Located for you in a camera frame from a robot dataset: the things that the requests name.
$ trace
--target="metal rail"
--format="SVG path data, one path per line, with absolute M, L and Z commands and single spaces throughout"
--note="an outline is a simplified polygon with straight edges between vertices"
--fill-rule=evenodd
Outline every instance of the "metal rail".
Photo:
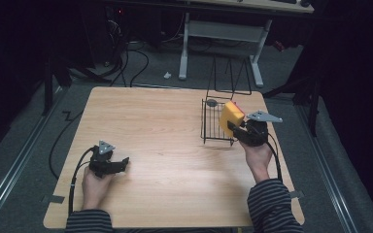
M 12 189 L 14 188 L 15 184 L 17 183 L 17 179 L 22 173 L 23 168 L 26 166 L 26 163 L 28 162 L 34 149 L 35 143 L 37 142 L 39 136 L 41 135 L 42 131 L 47 125 L 48 120 L 51 118 L 53 110 L 66 94 L 66 90 L 67 89 L 62 89 L 60 87 L 58 88 L 58 90 L 56 91 L 56 98 L 53 107 L 47 115 L 41 116 L 38 123 L 32 130 L 32 133 L 29 135 L 28 139 L 26 140 L 25 144 L 23 145 L 22 149 L 17 155 L 17 159 L 15 160 L 14 164 L 10 168 L 9 172 L 7 173 L 3 181 L 0 183 L 0 210 L 4 205 L 6 199 L 8 198 L 9 194 L 11 193 Z
M 328 191 L 329 197 L 331 198 L 332 204 L 334 205 L 335 212 L 337 213 L 341 224 L 345 232 L 357 233 L 356 224 L 354 218 L 352 217 L 347 203 L 344 199 L 344 196 L 341 190 L 338 187 L 334 177 L 332 176 L 331 170 L 329 169 L 326 159 L 323 155 L 320 142 L 316 137 L 311 134 L 311 131 L 308 127 L 308 117 L 306 110 L 302 106 L 295 106 L 295 109 L 298 113 L 298 116 L 304 121 L 302 124 L 305 132 L 307 132 L 311 145 L 315 151 L 318 167 L 322 173 L 322 179 L 325 183 L 326 189 Z

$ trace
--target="yellow object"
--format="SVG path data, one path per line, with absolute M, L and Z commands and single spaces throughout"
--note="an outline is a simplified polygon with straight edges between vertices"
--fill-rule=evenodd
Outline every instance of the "yellow object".
M 228 129 L 228 121 L 239 126 L 244 120 L 244 113 L 236 106 L 232 101 L 228 101 L 222 108 L 220 112 L 220 128 L 223 129 L 226 135 L 233 138 L 234 134 L 232 130 Z

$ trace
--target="desk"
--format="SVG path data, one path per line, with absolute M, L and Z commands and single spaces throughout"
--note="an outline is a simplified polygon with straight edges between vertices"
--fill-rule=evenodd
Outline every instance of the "desk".
M 302 7 L 300 1 L 296 4 L 282 3 L 270 0 L 244 0 L 242 2 L 234 0 L 188 0 L 189 2 L 226 5 L 239 8 L 255 8 L 272 11 L 284 11 L 292 13 L 311 14 L 314 8 L 310 5 Z M 207 37 L 214 39 L 235 40 L 256 43 L 256 47 L 250 55 L 251 68 L 254 74 L 255 85 L 263 87 L 262 77 L 258 67 L 258 60 L 262 48 L 268 36 L 272 20 L 267 19 L 264 26 L 236 25 L 229 23 L 217 23 L 201 20 L 189 20 L 189 13 L 186 13 L 184 26 L 184 45 L 180 62 L 180 80 L 187 78 L 187 43 L 189 36 Z
M 95 87 L 89 96 L 74 141 L 65 160 L 44 224 L 64 228 L 69 186 L 81 155 L 99 140 L 117 148 L 113 160 L 130 158 L 125 173 L 114 178 L 102 208 L 115 228 L 251 226 L 247 197 L 254 186 L 239 144 L 204 144 L 200 137 L 201 103 L 206 90 Z M 246 113 L 267 111 L 262 95 L 235 95 Z M 269 131 L 276 138 L 272 124 Z M 283 179 L 294 190 L 279 148 Z M 74 210 L 83 202 L 78 173 Z M 276 177 L 275 163 L 269 171 Z M 292 199 L 296 219 L 304 215 Z

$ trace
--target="hand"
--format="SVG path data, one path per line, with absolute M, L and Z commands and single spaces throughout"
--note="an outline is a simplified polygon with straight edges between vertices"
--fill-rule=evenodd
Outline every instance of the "hand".
M 109 184 L 115 174 L 97 177 L 89 167 L 85 167 L 83 179 L 83 210 L 99 209 L 99 205 L 107 194 Z
M 253 173 L 255 182 L 268 180 L 268 164 L 272 157 L 272 151 L 268 145 L 250 147 L 242 142 L 239 143 L 244 148 L 247 164 Z

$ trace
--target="table leg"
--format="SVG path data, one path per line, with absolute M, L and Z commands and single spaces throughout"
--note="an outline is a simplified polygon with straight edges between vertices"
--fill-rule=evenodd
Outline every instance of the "table leg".
M 254 55 L 250 55 L 251 67 L 253 68 L 253 74 L 255 79 L 255 85 L 257 87 L 263 87 L 262 76 L 259 72 L 258 60 L 262 52 L 262 48 L 265 44 L 266 37 L 268 36 L 269 28 L 271 27 L 272 20 L 268 19 L 261 32 L 259 42 Z
M 184 26 L 184 46 L 183 53 L 181 54 L 181 64 L 180 64 L 180 80 L 187 79 L 187 39 L 189 34 L 189 13 L 186 13 L 186 22 Z

